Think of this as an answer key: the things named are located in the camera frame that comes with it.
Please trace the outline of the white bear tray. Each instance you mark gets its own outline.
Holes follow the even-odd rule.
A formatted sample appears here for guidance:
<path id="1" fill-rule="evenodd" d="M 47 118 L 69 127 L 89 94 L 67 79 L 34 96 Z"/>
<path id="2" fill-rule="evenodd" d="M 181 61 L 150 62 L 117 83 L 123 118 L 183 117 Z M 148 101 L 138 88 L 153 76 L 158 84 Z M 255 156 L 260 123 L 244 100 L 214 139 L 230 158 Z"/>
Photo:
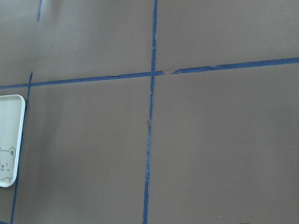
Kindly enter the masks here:
<path id="1" fill-rule="evenodd" d="M 21 95 L 0 97 L 0 186 L 8 188 L 17 178 L 25 100 Z"/>

